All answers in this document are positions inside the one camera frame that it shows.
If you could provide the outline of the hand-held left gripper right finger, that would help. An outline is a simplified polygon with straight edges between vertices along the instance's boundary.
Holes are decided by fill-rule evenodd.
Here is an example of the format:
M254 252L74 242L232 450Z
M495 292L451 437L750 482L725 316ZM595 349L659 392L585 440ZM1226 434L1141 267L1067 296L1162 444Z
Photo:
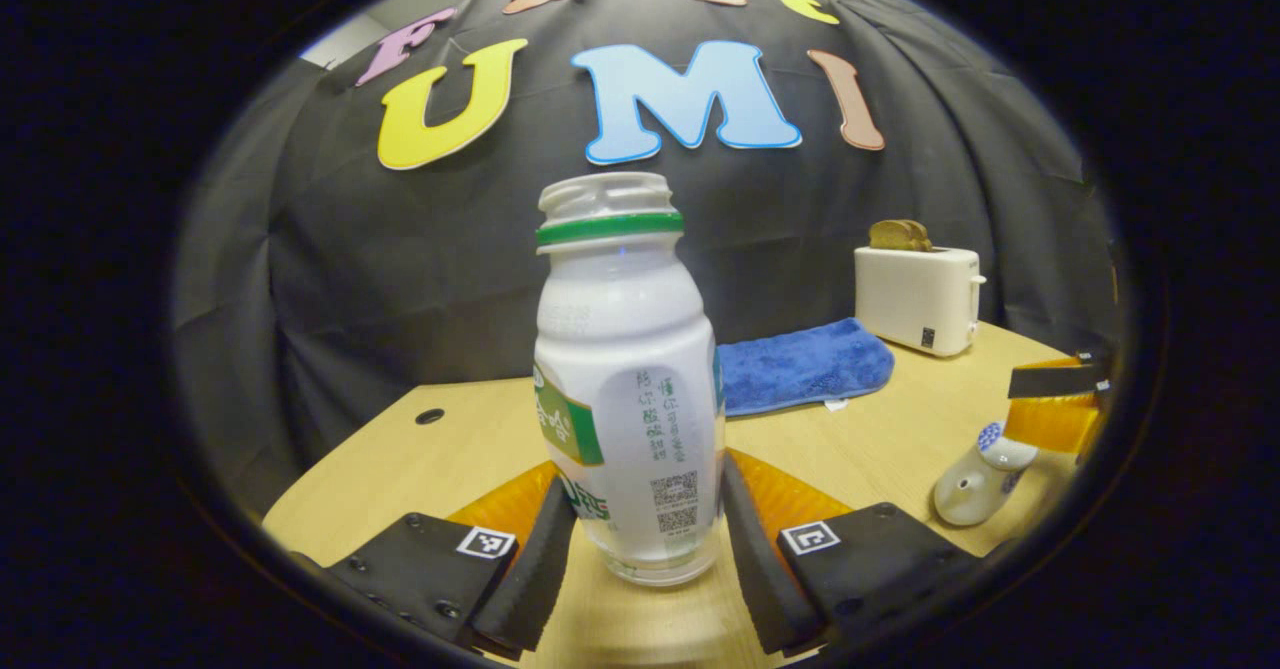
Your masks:
M983 564L892 501L850 508L733 446L722 499L742 597L768 654L883 642Z

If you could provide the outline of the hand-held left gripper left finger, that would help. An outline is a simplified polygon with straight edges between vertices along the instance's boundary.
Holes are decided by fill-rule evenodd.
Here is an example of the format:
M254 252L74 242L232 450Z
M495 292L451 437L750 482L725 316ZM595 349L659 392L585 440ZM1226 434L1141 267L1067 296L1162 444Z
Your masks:
M420 634L518 660L556 608L576 521L544 460L447 518L407 510L325 573Z

